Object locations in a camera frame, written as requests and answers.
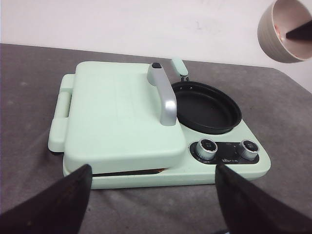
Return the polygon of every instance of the frying pan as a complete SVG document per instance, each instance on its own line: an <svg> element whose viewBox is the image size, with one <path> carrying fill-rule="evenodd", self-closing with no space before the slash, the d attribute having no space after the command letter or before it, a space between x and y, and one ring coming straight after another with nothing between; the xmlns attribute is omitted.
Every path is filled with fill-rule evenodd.
<svg viewBox="0 0 312 234"><path fill-rule="evenodd" d="M189 81L182 60L174 58L172 65L181 77L180 82L172 84L180 123L214 135L227 133L240 123L242 113L233 99L212 86Z"/></svg>

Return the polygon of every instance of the white background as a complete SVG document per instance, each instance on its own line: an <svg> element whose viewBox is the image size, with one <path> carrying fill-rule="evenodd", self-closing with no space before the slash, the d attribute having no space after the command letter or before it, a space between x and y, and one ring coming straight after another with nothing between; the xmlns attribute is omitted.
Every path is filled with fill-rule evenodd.
<svg viewBox="0 0 312 234"><path fill-rule="evenodd" d="M1 42L276 68L312 92L312 60L283 64L257 40L272 0L2 0ZM302 0L312 11L312 1Z"/></svg>

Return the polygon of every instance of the black button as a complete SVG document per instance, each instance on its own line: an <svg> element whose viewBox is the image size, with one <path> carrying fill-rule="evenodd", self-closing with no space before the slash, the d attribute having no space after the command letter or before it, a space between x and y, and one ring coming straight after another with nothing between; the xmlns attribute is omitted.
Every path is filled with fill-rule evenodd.
<svg viewBox="0 0 312 234"><path fill-rule="evenodd" d="M258 146L251 142L250 140L244 141L244 146L249 149L250 151L256 152L258 151Z"/></svg>
<svg viewBox="0 0 312 234"><path fill-rule="evenodd" d="M205 150L209 150L209 151L216 150L216 145L211 140L203 139L200 143Z"/></svg>
<svg viewBox="0 0 312 234"><path fill-rule="evenodd" d="M154 63L152 64L152 67L154 67L154 68L161 68L161 65L160 65L160 63L158 63L158 62L154 62Z"/></svg>

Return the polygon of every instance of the mint green appliance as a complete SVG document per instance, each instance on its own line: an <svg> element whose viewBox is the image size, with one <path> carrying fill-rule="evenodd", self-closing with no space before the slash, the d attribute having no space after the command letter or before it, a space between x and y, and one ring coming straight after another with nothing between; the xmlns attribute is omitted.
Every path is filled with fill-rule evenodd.
<svg viewBox="0 0 312 234"><path fill-rule="evenodd" d="M173 64L187 75L180 60ZM63 173L90 164L93 189L210 184L225 163L247 179L270 168L243 120L230 132L194 131L176 118L165 71L144 63L82 62L62 79L48 147Z"/></svg>

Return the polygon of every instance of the gray table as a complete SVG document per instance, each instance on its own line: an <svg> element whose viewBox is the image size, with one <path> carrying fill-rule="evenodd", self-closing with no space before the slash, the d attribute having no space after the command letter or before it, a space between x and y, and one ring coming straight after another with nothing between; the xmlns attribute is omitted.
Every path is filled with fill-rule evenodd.
<svg viewBox="0 0 312 234"><path fill-rule="evenodd" d="M61 78L86 60L168 59L1 45L1 211L62 178L62 156L47 149ZM240 106L267 150L269 172L254 183L312 217L312 95L280 71L186 61L191 80L217 87ZM214 185L91 191L80 233L212 233L225 229Z"/></svg>

